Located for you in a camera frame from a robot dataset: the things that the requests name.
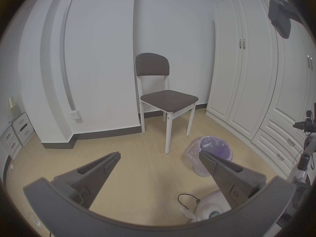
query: trash can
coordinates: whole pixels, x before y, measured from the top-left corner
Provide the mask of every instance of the trash can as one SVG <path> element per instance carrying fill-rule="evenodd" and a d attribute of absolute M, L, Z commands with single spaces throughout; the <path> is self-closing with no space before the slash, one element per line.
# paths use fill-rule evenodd
<path fill-rule="evenodd" d="M 225 140 L 214 136 L 198 137 L 190 143 L 184 151 L 184 155 L 199 176 L 211 175 L 198 157 L 201 150 L 211 152 L 226 160 L 233 159 L 232 150 Z"/>

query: wardrobe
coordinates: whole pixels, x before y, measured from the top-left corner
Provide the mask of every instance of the wardrobe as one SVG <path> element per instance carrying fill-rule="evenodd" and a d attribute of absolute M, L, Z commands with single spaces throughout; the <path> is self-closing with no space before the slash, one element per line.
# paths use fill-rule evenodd
<path fill-rule="evenodd" d="M 293 20 L 290 37 L 283 39 L 268 18 L 269 1 L 215 2 L 215 64 L 206 114 L 286 178 L 306 137 L 293 124 L 305 119 L 306 110 L 314 112 L 316 47 Z M 315 178 L 312 169 L 308 174 Z"/>

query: floor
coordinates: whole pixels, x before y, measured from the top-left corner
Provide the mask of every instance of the floor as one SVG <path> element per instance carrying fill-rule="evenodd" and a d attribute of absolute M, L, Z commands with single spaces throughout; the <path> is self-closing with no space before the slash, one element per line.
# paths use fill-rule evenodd
<path fill-rule="evenodd" d="M 186 129 L 190 112 L 172 123 L 170 153 L 166 155 L 166 123 L 162 117 L 145 119 L 145 133 L 118 137 L 80 140 L 73 149 L 45 149 L 35 134 L 11 163 L 6 188 L 21 214 L 42 236 L 49 231 L 34 224 L 35 216 L 22 188 L 40 177 L 52 180 L 111 152 L 119 151 L 118 162 L 90 207 L 100 215 L 142 225 L 185 224 L 188 218 L 180 211 L 177 196 L 190 193 L 203 198 L 218 189 L 212 177 L 198 176 L 184 158 L 184 150 L 196 137 L 213 135 L 228 142 L 233 162 L 263 173 L 267 182 L 276 176 L 274 170 L 236 136 L 205 115 L 205 109 L 195 111 L 190 136 Z M 182 196 L 191 210 L 195 199 Z"/>

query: chair backrest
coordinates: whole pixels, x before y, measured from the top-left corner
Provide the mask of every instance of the chair backrest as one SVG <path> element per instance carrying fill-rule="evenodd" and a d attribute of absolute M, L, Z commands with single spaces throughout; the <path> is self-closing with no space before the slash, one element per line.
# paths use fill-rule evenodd
<path fill-rule="evenodd" d="M 136 75 L 168 76 L 169 62 L 166 57 L 156 53 L 141 53 L 135 58 Z"/>

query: chair leg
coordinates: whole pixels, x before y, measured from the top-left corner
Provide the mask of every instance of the chair leg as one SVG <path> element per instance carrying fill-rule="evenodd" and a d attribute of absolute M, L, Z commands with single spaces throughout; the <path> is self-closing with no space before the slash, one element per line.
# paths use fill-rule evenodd
<path fill-rule="evenodd" d="M 140 122 L 142 125 L 142 132 L 145 132 L 145 121 L 144 121 L 144 103 L 139 102 L 139 107 L 140 107 Z"/>
<path fill-rule="evenodd" d="M 168 113 L 167 114 L 167 132 L 166 132 L 166 150 L 165 150 L 166 154 L 168 154 L 170 150 L 171 127 L 172 127 L 172 113 Z"/>
<path fill-rule="evenodd" d="M 191 132 L 191 127 L 192 127 L 192 123 L 193 123 L 194 112 L 195 112 L 195 104 L 194 104 L 194 107 L 191 109 L 190 121 L 189 121 L 188 129 L 187 129 L 187 131 L 186 131 L 186 135 L 187 135 L 187 136 L 189 136 L 189 135 L 190 135 L 190 132 Z"/>

